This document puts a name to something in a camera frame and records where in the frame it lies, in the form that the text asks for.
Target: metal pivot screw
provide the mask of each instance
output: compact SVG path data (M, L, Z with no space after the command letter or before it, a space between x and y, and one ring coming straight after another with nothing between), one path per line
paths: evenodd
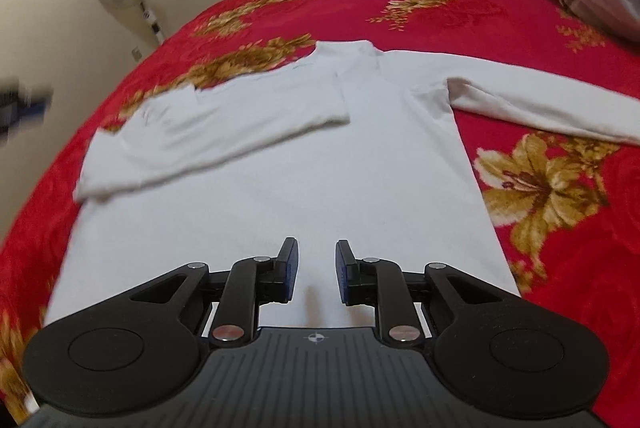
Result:
M414 342L420 337L420 330L411 325L398 325L389 329L389 335L396 342Z
M211 335L220 342L234 342L244 336L244 329L237 325L220 325L213 329Z

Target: red bedspread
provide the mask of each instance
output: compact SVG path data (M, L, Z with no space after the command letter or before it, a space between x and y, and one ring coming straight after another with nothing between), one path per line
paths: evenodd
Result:
M640 98L638 49L604 36L554 0L225 0L135 69L44 174L0 256L0 391L25 417L20 360L41 326L78 213L87 145L139 102L275 68L314 40L371 40L382 50L478 56L563 74ZM584 323L609 350L595 411L640 426L640 149L543 134L456 113L488 210L526 299Z

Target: floral pattern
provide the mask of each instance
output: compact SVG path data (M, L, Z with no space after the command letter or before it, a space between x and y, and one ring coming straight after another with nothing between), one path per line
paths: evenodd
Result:
M41 308L41 318L45 309ZM24 347L38 329L31 329L23 337L19 321L12 327L9 315L2 312L0 324L0 392L4 395L4 404L17 422L27 419L29 413L24 400L30 393L29 387L20 375Z
M585 47L604 47L606 45L604 36L591 25L585 24L580 19L570 15L562 9L558 9L560 17L564 20L574 22L571 26L558 25L556 30L562 35L572 38L565 44L574 53L583 50Z
M513 226L510 243L529 259L510 263L521 292L546 280L540 252L548 235L571 229L608 205L602 163L618 148L538 132L525 135L511 154L478 149L474 167L488 186L482 196L492 223ZM562 154L549 155L554 149Z
M241 74L268 71L283 63L298 48L311 47L315 43L310 34L305 34L293 40L274 38L264 45L261 40L243 45L236 51L218 56L206 63L194 65L171 83L137 91L120 109L116 122L104 128L111 132L119 130L148 98L186 84L194 85L196 88L210 88Z
M437 11L425 11L423 19L431 28L475 26L494 16L507 14L505 8L489 0L454 0Z
M228 37L238 31L245 29L251 25L250 22L242 20L253 13L255 10L268 5L281 4L282 2L290 2L291 0L251 0L242 4L240 7L224 11L214 15L207 23L199 26L194 35L212 35L213 37Z
M391 0L382 11L382 16L370 18L371 23L390 21L389 29L403 31L409 16L417 9L430 9L448 4L453 0Z

